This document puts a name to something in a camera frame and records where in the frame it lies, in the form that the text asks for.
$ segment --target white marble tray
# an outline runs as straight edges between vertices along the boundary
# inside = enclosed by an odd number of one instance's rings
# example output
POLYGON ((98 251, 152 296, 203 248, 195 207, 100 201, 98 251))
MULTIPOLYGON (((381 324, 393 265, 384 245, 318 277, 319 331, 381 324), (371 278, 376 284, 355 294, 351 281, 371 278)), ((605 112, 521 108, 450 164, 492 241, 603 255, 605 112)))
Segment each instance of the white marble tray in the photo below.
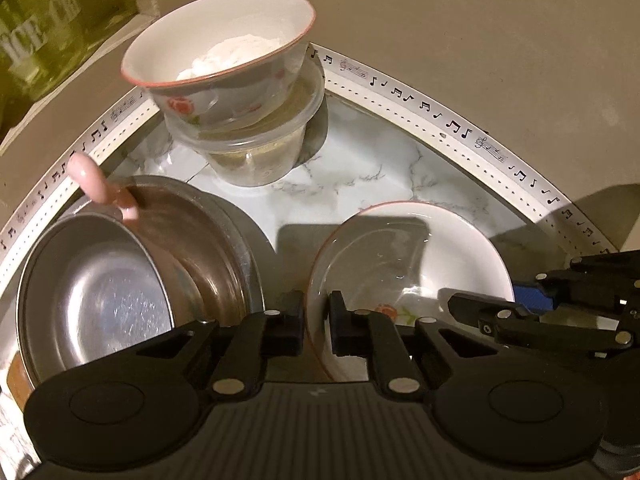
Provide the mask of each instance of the white marble tray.
MULTIPOLYGON (((244 189, 223 182, 201 156, 170 142, 159 117, 116 153, 120 157, 104 166, 113 168, 115 160, 121 161, 115 176, 164 174, 220 197, 254 252, 268 304, 283 291, 306 288, 316 253, 336 226, 363 208, 393 200, 432 202, 463 216, 492 240, 514 280, 562 267, 566 257, 535 224, 468 174, 398 126, 331 95, 308 126, 301 163, 269 186, 244 189)), ((17 276, 0 299, 4 366, 17 349, 16 286, 17 276)), ((273 379, 326 380, 308 345, 301 358, 272 361, 273 379)), ((2 371, 0 437, 13 444, 3 447, 0 463, 15 471, 25 452, 34 453, 4 387, 5 377, 2 371)))

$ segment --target clear plastic container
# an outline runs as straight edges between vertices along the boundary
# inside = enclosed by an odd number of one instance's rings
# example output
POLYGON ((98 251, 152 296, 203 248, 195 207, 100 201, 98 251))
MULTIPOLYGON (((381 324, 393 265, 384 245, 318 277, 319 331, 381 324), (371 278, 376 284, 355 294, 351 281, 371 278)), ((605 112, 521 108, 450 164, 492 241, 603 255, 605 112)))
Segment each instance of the clear plastic container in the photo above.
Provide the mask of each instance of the clear plastic container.
POLYGON ((226 134, 193 139, 180 123, 166 118, 174 139, 201 153, 220 178, 243 187, 264 186, 292 170, 300 155, 306 124, 324 97, 324 73, 305 58, 289 98, 258 123, 226 134))

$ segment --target blue part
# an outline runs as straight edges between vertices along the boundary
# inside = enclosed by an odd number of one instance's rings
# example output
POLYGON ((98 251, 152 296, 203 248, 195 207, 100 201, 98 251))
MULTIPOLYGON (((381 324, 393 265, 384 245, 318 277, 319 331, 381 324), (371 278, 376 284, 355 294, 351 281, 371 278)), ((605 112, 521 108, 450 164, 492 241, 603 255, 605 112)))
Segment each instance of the blue part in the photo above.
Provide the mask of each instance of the blue part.
POLYGON ((554 301, 546 297, 536 286, 514 285, 513 293, 516 303, 527 307, 534 314, 554 309, 554 301))

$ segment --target flour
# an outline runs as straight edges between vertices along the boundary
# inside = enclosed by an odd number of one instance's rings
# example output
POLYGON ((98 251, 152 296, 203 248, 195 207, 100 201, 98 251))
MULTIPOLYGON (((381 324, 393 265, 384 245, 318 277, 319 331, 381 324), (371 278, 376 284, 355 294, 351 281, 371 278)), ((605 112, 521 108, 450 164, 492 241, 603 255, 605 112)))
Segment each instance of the flour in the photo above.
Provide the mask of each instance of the flour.
POLYGON ((281 46, 280 40, 268 40, 253 34, 229 38, 214 45, 203 56, 193 60, 191 68, 178 74, 176 81, 221 72, 264 56, 281 46))

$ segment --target white plate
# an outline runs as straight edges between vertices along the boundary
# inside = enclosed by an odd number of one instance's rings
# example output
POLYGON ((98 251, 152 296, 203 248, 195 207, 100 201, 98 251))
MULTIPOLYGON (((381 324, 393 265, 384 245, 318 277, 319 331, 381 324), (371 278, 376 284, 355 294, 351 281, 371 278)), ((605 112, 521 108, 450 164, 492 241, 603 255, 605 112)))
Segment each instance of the white plate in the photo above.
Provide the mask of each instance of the white plate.
POLYGON ((514 300, 491 242, 462 217, 423 202, 383 203, 351 217, 326 240, 311 271, 306 323, 314 350, 334 380, 366 381, 364 359, 331 352, 324 307, 332 290, 342 291, 349 310, 390 306, 405 325, 431 316, 458 326, 447 301, 459 291, 514 300))

